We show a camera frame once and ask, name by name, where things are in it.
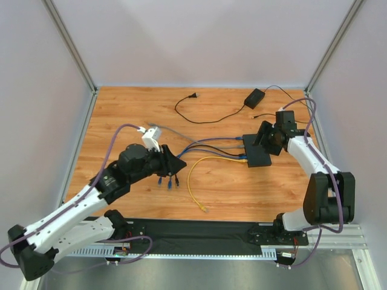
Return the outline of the black network switch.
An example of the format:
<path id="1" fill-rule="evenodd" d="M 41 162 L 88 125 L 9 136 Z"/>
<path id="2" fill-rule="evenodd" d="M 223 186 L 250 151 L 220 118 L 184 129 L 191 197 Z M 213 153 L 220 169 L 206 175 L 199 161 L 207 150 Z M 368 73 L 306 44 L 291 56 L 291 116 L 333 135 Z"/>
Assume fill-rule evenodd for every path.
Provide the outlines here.
<path id="1" fill-rule="evenodd" d="M 271 166 L 272 161 L 270 155 L 265 152 L 261 145 L 253 144 L 255 138 L 255 134 L 245 134 L 242 136 L 248 167 L 252 168 Z"/>

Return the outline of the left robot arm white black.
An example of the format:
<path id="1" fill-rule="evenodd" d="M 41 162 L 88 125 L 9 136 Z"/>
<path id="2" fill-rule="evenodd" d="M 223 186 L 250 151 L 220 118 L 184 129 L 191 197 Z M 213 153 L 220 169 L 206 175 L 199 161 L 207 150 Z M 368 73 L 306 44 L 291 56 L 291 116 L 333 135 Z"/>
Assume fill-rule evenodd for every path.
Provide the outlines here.
<path id="1" fill-rule="evenodd" d="M 8 231 L 11 251 L 28 281 L 46 274 L 55 263 L 73 251 L 101 240 L 116 242 L 129 232 L 117 210 L 109 210 L 94 222 L 80 226 L 91 213 L 103 209 L 129 193 L 131 185 L 151 175 L 173 176 L 186 163 L 167 145 L 148 150 L 130 144 L 116 161 L 94 177 L 73 199 L 34 224 L 15 225 Z"/>

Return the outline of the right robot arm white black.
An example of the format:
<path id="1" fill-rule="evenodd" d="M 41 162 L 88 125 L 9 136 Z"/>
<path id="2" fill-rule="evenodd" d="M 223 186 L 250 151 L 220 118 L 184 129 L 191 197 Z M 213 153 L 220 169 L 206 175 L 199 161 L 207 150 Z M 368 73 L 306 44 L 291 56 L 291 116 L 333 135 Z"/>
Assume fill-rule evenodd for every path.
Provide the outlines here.
<path id="1" fill-rule="evenodd" d="M 324 228 L 339 234 L 354 219 L 354 175 L 332 165 L 305 129 L 295 123 L 286 127 L 263 121 L 253 144 L 271 155 L 286 151 L 309 177 L 302 207 L 282 215 L 285 230 Z"/>

